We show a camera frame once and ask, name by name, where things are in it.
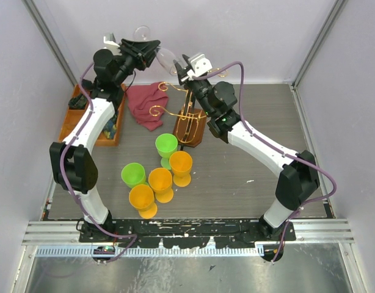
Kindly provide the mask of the clear wine glass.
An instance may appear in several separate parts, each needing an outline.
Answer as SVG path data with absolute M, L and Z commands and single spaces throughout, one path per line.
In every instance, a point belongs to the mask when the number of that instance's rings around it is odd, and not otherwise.
M 148 26 L 139 26 L 133 33 L 133 39 L 139 42 L 146 42 L 151 40 L 150 35 L 151 31 Z M 156 58 L 159 64 L 163 67 L 163 69 L 166 70 L 166 72 L 168 72 L 168 74 L 172 76 L 177 75 L 175 64 L 178 59 L 173 52 L 162 46 L 158 46 L 156 49 Z

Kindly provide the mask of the green goblet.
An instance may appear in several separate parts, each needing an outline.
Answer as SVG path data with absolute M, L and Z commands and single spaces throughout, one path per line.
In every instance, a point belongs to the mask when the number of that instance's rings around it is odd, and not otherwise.
M 169 159 L 178 149 L 178 139 L 171 133 L 163 133 L 156 138 L 155 147 L 161 156 L 161 166 L 170 170 Z
M 137 162 L 125 165 L 121 171 L 121 178 L 131 189 L 141 184 L 148 184 L 144 166 Z

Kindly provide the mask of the orange goblet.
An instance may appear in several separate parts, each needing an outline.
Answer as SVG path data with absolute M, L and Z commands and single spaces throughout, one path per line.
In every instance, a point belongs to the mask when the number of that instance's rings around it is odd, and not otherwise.
M 158 211 L 153 190 L 145 184 L 139 184 L 131 189 L 129 203 L 143 219 L 153 218 Z
M 191 183 L 192 157 L 185 151 L 173 153 L 169 159 L 173 173 L 173 182 L 178 187 L 186 187 Z
M 160 203 L 168 203 L 173 198 L 173 177 L 166 168 L 156 168 L 148 176 L 148 183 Z

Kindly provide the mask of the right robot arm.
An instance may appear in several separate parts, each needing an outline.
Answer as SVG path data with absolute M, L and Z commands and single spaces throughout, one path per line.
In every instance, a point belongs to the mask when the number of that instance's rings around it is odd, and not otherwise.
M 305 150 L 298 153 L 269 139 L 235 111 L 241 96 L 229 82 L 209 82 L 214 76 L 211 62 L 204 54 L 183 56 L 174 60 L 178 82 L 199 103 L 209 116 L 208 127 L 212 135 L 245 151 L 277 178 L 275 200 L 260 217 L 258 226 L 266 240 L 272 241 L 284 230 L 285 221 L 320 187 L 315 157 Z

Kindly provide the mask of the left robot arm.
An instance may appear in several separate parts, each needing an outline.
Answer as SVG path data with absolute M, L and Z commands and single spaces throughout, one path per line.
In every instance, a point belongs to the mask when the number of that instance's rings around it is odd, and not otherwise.
M 84 76 L 78 87 L 87 100 L 87 109 L 74 129 L 61 142 L 50 145 L 49 155 L 54 182 L 66 190 L 79 206 L 87 231 L 101 242 L 116 237 L 110 210 L 103 204 L 96 187 L 98 169 L 92 150 L 106 123 L 115 115 L 125 94 L 122 84 L 136 71 L 153 63 L 159 40 L 114 40 L 104 36 L 103 48 L 97 50 L 87 67 L 94 70 L 94 81 Z

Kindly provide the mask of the maroon cloth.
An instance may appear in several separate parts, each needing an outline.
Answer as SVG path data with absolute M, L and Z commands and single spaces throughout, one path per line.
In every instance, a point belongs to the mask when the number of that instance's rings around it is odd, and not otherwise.
M 152 116 L 150 108 L 152 106 L 166 107 L 169 97 L 166 92 L 159 89 L 160 82 L 150 85 L 134 85 L 127 90 L 128 107 L 136 122 L 154 131 L 162 126 L 161 115 L 164 112 L 160 110 L 158 116 Z

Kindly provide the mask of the dark green patterned cloth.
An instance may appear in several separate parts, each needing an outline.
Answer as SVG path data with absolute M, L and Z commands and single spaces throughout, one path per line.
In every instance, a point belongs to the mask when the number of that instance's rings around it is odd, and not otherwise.
M 72 97 L 68 102 L 70 110 L 85 110 L 87 106 L 88 100 L 82 93 Z

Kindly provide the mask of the blue yellow floral cloth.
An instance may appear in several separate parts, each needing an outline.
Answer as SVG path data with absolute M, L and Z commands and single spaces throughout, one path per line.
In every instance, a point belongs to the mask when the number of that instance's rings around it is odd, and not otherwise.
M 108 140 L 113 140 L 117 132 L 117 118 L 118 113 L 115 113 L 111 119 L 104 125 L 102 133 Z

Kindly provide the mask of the wooden compartment tray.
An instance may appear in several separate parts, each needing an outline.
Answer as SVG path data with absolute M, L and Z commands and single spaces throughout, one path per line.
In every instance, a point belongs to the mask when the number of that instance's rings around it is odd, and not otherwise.
M 123 95 L 118 109 L 115 109 L 112 103 L 101 98 L 95 98 L 92 101 L 92 110 L 67 109 L 58 141 L 68 143 L 72 137 L 77 136 L 78 138 L 73 145 L 84 145 L 90 151 L 93 150 L 94 146 L 116 147 L 120 142 L 125 101 L 126 96 Z M 118 113 L 117 132 L 113 140 L 108 140 L 102 130 L 115 113 Z

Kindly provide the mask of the orange goblet front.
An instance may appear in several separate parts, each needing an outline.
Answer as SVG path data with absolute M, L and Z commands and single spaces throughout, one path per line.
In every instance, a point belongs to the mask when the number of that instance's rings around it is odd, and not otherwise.
M 158 211 L 153 190 L 145 184 L 139 184 L 131 189 L 129 203 L 143 219 L 153 218 Z

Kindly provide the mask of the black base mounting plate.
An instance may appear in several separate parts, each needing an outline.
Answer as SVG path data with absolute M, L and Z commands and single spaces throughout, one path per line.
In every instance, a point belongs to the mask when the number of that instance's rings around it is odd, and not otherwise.
M 277 242 L 282 234 L 286 241 L 296 240 L 293 224 L 269 231 L 257 219 L 118 219 L 112 229 L 116 235 L 135 234 L 133 248 L 204 248 L 210 240 L 216 249 L 254 248 L 259 241 Z

